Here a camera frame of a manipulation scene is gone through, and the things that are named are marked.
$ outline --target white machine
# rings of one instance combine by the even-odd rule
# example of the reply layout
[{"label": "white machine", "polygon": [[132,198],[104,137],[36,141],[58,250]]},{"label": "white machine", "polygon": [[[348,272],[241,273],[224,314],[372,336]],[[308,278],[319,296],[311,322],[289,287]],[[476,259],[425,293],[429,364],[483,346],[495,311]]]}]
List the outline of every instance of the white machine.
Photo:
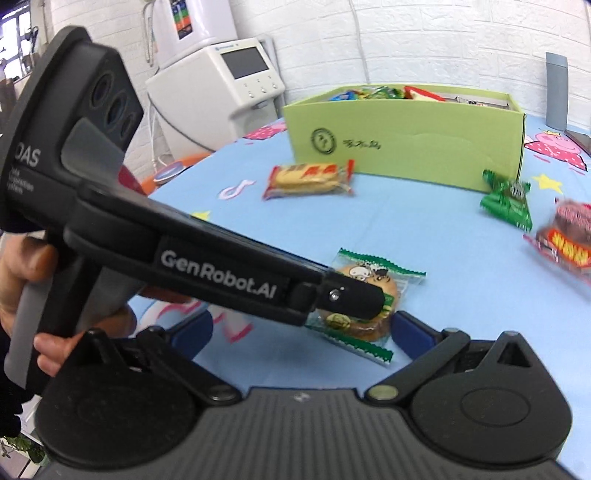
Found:
[{"label": "white machine", "polygon": [[202,48],[146,87],[175,160],[218,150],[276,120],[273,100],[285,91],[254,38]]},{"label": "white machine", "polygon": [[203,47],[238,38],[229,0],[148,1],[161,70]]}]

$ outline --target gray ribbed surface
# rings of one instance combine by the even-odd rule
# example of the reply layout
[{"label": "gray ribbed surface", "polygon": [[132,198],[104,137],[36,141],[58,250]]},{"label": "gray ribbed surface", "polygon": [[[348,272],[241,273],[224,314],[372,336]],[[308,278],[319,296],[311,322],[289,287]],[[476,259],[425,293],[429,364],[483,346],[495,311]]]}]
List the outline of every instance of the gray ribbed surface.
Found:
[{"label": "gray ribbed surface", "polygon": [[351,390],[254,389],[209,410],[175,451],[106,474],[52,465],[41,480],[564,480],[553,462],[515,472],[457,466],[428,450],[402,416]]}]

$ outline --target pink pig cartoon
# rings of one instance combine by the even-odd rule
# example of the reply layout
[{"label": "pink pig cartoon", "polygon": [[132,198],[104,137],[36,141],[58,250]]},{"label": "pink pig cartoon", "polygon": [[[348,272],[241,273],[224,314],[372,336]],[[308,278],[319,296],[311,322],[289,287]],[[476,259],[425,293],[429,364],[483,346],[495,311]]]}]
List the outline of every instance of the pink pig cartoon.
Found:
[{"label": "pink pig cartoon", "polygon": [[285,130],[287,130],[285,120],[280,120],[274,124],[259,128],[248,135],[244,135],[244,138],[247,138],[248,140],[267,140],[268,138],[274,137]]},{"label": "pink pig cartoon", "polygon": [[534,152],[548,155],[556,160],[565,161],[573,167],[587,171],[587,165],[583,161],[583,157],[579,155],[581,149],[570,138],[543,132],[535,136],[535,141],[527,143],[524,146]]}]

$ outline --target yellow star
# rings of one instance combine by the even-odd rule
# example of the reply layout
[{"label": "yellow star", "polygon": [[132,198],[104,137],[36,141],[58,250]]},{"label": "yellow star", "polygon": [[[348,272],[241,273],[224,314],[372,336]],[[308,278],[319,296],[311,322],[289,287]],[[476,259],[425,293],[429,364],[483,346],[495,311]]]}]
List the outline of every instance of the yellow star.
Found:
[{"label": "yellow star", "polygon": [[210,212],[193,212],[191,214],[191,216],[194,216],[195,218],[198,218],[200,220],[205,220],[206,222],[208,222],[210,213],[211,213],[211,211]]},{"label": "yellow star", "polygon": [[540,185],[540,190],[554,190],[562,194],[562,190],[560,187],[562,186],[562,182],[549,179],[546,175],[542,174],[538,177],[532,177],[533,180],[537,181]]}]

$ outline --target device handle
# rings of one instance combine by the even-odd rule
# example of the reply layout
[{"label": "device handle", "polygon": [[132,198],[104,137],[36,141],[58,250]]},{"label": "device handle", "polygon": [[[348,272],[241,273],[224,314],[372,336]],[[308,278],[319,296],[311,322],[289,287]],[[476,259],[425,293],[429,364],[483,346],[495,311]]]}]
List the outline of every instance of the device handle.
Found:
[{"label": "device handle", "polygon": [[25,286],[4,362],[12,382],[39,395],[50,378],[37,366],[35,335],[71,337],[115,313],[143,285],[78,255],[59,236],[48,234],[46,240],[58,250],[56,271],[47,280]]}]

